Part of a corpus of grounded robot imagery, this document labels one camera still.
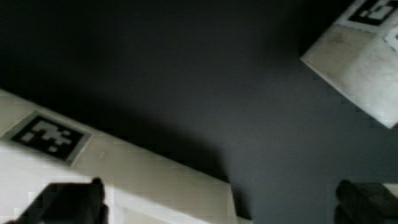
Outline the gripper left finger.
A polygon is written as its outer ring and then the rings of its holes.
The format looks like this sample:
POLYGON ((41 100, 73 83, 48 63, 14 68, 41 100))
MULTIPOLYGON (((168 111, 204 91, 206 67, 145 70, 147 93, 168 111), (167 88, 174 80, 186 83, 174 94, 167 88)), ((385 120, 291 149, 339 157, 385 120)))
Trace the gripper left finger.
POLYGON ((101 179, 89 183, 49 183, 16 224, 108 224, 101 179))

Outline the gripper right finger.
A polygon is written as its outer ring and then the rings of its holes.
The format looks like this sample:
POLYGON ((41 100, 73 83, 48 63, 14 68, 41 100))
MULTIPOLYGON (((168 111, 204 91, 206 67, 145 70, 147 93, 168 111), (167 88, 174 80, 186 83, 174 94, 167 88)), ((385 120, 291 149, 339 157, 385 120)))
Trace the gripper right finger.
POLYGON ((398 224, 398 197, 380 183, 343 180, 335 198, 334 224, 398 224))

